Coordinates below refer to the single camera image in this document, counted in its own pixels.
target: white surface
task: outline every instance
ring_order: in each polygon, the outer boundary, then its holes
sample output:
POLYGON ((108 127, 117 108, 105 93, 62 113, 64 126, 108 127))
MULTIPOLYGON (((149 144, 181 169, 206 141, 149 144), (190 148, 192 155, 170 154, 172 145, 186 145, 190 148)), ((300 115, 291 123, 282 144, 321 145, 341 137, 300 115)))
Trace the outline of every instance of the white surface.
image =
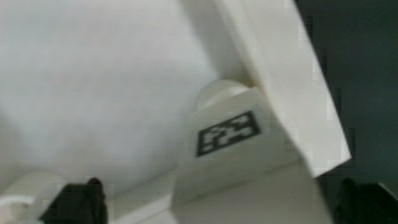
POLYGON ((295 3, 215 1, 250 76, 318 176, 350 159, 350 151, 295 3))
MULTIPOLYGON (((197 13, 220 23, 211 7, 197 13)), ((48 169, 117 193, 172 167, 200 89, 243 71, 227 33, 199 21, 202 44, 186 9, 190 0, 1 1, 0 189, 48 169)))
POLYGON ((330 224, 320 190, 300 163, 174 209, 179 224, 330 224))

